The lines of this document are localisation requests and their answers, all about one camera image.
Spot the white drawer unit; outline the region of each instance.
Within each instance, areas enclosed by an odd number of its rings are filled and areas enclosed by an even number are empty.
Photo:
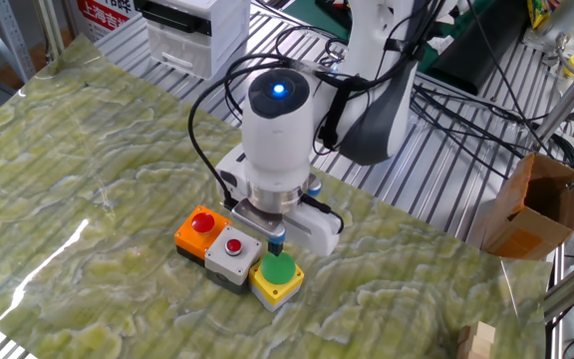
[[[147,19],[151,56],[205,80],[249,34],[249,0],[137,0],[135,7]]]

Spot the cardboard box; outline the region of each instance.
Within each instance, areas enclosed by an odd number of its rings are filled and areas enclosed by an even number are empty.
[[[77,29],[98,41],[137,14],[134,0],[69,0]]]
[[[543,155],[517,164],[486,223],[482,250],[543,259],[574,230],[574,171]]]

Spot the green marble tabletop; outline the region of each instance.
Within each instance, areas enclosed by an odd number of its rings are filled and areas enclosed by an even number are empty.
[[[39,358],[452,359],[482,320],[492,359],[544,357],[549,264],[480,253],[324,174],[347,228],[329,257],[286,246],[305,272],[288,304],[211,283],[173,242],[199,204],[228,215],[187,113],[83,37],[0,108],[3,333]],[[196,133],[215,162],[240,141],[207,114]]]

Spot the orange button box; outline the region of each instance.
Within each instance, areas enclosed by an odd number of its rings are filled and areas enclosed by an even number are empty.
[[[198,259],[204,263],[205,252],[230,224],[231,221],[224,216],[198,206],[174,236],[178,252],[185,255],[184,251],[196,257],[192,260]]]

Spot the red sign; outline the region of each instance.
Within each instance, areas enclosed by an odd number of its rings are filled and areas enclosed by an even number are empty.
[[[130,20],[126,15],[101,5],[95,0],[78,0],[78,3],[79,10],[81,10],[86,19],[94,21],[110,30],[115,30],[121,26],[121,24]]]

